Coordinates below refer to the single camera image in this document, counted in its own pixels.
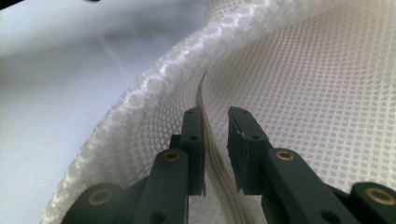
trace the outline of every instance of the white background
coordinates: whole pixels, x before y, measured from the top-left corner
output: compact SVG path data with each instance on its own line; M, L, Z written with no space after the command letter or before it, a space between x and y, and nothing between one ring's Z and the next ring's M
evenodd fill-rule
M26 0L0 11L0 223L38 223L94 126L205 22L206 0Z

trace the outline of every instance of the brass insert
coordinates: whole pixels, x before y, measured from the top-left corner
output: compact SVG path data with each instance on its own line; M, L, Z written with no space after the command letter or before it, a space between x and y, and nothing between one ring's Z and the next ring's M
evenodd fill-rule
M396 199L382 189L377 188L368 188L366 189L366 194L371 198L373 201L377 203L382 203L384 205L395 205Z
M88 202L90 205L98 206L107 203L113 197L113 193L108 189L97 189L91 194Z
M292 161L294 160L294 155L289 153L288 151L278 151L276 156L280 158L282 161Z
M167 161L177 161L180 158L180 155L177 152L168 152L164 157Z

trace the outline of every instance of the white fabric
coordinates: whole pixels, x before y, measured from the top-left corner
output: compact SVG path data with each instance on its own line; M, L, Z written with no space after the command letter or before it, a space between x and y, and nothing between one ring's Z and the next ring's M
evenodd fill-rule
M213 1L209 23L144 73L99 123L43 223L59 223L90 185L126 187L146 176L194 106L205 70L205 110L230 173L226 112L236 105L326 183L348 191L371 180L396 189L396 3L338 3ZM191 198L190 223L226 222L213 180L206 179L205 198ZM243 197L243 205L265 223L257 197Z

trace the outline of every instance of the white mesh fabric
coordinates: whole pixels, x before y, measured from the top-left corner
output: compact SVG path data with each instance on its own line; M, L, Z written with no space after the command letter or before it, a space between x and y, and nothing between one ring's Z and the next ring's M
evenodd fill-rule
M235 105L326 183L396 188L395 5L359 2L266 35L209 70L205 108L230 173L226 115ZM245 203L263 223L261 197Z
M335 4L212 3L212 21L154 64L93 131L43 223L60 223L92 184L126 187L146 176L194 106L206 69L205 107L226 163L226 112L237 105L252 112L275 146L301 153L329 184L348 189L374 180L396 188L396 6L350 1L301 21ZM208 195L191 199L190 222L225 223L208 178L206 184ZM257 200L245 202L263 223Z

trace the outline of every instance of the gray surface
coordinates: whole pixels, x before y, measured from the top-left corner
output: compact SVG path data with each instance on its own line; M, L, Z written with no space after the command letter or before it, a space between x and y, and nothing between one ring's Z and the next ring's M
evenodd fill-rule
M39 221L97 122L205 9L30 0L0 11L0 223Z

